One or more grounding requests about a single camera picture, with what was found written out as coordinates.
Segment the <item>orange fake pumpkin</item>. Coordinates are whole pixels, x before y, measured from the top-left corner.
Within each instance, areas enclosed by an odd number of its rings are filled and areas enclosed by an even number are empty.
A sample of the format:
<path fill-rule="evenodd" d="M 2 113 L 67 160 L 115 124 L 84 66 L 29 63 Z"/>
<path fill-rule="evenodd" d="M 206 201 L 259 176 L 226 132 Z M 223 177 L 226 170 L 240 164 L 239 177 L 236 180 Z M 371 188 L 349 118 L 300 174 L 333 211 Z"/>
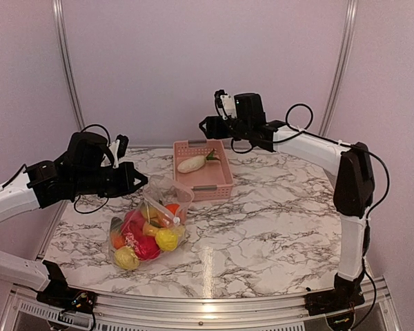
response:
<path fill-rule="evenodd" d="M 169 203 L 166 204 L 165 207 L 175 216 L 178 217 L 180 222 L 182 223 L 186 216 L 184 211 L 180 209 L 180 205 L 178 203 Z"/>

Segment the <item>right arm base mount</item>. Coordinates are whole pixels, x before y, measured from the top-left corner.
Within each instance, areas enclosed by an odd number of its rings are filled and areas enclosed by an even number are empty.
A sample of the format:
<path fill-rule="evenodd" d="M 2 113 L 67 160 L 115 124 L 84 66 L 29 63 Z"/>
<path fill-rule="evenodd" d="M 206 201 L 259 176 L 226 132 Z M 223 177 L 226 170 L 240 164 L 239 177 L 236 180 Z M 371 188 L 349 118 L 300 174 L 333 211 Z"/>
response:
<path fill-rule="evenodd" d="M 304 300 L 305 309 L 310 316 L 347 310 L 365 303 L 364 296 L 359 290 L 351 297 L 346 296 L 346 293 L 338 293 L 336 289 L 309 292 Z"/>

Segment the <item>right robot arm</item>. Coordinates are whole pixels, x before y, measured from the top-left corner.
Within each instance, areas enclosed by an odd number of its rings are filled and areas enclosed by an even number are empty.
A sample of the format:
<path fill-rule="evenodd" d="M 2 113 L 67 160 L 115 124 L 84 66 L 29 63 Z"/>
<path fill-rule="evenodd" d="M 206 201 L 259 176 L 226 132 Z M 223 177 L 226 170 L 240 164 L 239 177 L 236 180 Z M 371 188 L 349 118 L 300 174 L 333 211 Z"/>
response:
<path fill-rule="evenodd" d="M 335 177 L 333 203 L 342 225 L 342 247 L 328 303 L 335 309 L 344 308 L 354 299 L 365 273 L 367 214 L 375 189 L 367 146 L 330 141 L 295 128 L 286 120 L 267 121 L 262 98 L 257 93 L 232 97 L 218 90 L 214 104 L 217 114 L 199 123 L 206 138 L 244 140 L 252 148 L 303 159 Z"/>

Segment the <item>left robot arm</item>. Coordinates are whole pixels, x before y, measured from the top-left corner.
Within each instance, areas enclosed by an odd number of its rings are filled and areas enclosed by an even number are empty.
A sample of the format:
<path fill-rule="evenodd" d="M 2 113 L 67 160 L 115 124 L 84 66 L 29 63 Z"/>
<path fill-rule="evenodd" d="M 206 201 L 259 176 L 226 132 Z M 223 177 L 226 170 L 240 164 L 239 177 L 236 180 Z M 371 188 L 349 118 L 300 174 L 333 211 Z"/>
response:
<path fill-rule="evenodd" d="M 84 195 L 113 199 L 136 192 L 148 178 L 133 162 L 122 161 L 128 137 L 113 142 L 94 132 L 76 132 L 68 149 L 54 161 L 23 165 L 0 185 L 0 223 L 19 214 L 44 209 L 60 201 L 75 201 Z M 59 307 L 73 301 L 73 291 L 56 263 L 30 261 L 0 251 L 0 279 L 46 290 Z"/>

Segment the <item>clear zip top bag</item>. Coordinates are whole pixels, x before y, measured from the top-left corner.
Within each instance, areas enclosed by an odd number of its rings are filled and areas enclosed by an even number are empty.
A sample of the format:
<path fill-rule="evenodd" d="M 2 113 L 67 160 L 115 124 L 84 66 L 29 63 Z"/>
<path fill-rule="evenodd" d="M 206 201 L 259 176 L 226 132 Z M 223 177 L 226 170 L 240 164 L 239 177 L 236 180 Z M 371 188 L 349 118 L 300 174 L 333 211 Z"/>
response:
<path fill-rule="evenodd" d="M 178 248 L 186 240 L 187 213 L 193 199 L 193 191 L 173 179 L 163 175 L 155 175 L 149 178 L 137 207 L 128 211 L 122 217 L 113 217 L 110 221 L 108 253 L 112 262 L 115 264 L 114 254 L 116 250 L 127 246 L 123 235 L 127 231 L 142 231 L 144 235 L 155 238 L 159 229 L 168 228 L 178 236 Z M 180 209 L 184 211 L 186 218 L 182 223 L 180 222 L 178 225 L 173 223 L 175 216 L 165 207 L 169 203 L 178 203 Z M 161 250 L 156 259 L 167 253 L 170 252 Z M 149 261 L 139 260 L 140 264 Z"/>

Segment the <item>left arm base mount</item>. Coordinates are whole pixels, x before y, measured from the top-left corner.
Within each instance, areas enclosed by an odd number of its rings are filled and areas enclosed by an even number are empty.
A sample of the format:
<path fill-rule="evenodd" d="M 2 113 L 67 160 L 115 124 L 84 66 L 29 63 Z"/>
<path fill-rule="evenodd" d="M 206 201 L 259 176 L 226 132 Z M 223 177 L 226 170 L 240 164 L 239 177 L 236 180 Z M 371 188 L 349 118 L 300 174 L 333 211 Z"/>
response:
<path fill-rule="evenodd" d="M 38 302 L 61 308 L 63 312 L 93 313 L 97 298 L 95 292 L 70 287 L 56 263 L 43 261 L 42 264 L 47 268 L 49 283 L 43 291 L 37 293 Z"/>

